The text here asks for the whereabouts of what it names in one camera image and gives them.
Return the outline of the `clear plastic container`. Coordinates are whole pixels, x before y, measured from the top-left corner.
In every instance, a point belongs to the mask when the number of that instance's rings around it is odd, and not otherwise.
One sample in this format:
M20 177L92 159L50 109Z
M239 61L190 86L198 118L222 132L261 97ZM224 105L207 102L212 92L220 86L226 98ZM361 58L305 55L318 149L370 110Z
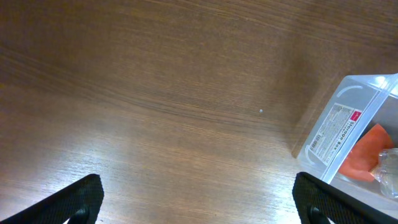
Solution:
M397 200L384 196L376 181L354 180L338 172L350 150L376 123L397 141L397 75L344 77L297 159L303 171L397 217Z

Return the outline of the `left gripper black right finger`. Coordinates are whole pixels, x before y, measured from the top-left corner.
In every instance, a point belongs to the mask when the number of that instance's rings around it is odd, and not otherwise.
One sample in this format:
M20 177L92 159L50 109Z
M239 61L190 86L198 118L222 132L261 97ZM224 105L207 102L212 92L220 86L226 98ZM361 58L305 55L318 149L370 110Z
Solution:
M302 224L397 224L396 218L306 172L297 173L292 195Z

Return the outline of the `red scraper wooden handle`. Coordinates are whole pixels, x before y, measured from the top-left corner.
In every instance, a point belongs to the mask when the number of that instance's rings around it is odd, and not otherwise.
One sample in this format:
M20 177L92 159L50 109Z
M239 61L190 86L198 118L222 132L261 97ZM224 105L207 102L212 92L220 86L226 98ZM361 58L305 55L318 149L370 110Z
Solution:
M352 148L338 172L363 182L374 181L371 171L379 163L379 153L392 149L394 143L387 131L375 124Z

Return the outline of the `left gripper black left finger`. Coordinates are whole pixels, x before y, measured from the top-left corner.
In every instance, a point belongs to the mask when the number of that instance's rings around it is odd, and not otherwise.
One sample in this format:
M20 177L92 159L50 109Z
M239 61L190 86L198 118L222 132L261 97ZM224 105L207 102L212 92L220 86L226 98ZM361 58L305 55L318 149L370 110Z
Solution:
M90 174L29 208L1 221L2 224L95 224L104 199L98 174Z

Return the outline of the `clear bag of wall plugs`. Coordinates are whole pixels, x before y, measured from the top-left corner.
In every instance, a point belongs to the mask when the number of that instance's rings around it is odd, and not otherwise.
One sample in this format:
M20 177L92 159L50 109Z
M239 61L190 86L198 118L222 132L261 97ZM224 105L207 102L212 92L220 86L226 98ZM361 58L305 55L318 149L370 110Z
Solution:
M379 153L373 176L379 182L384 196L397 198L397 148Z

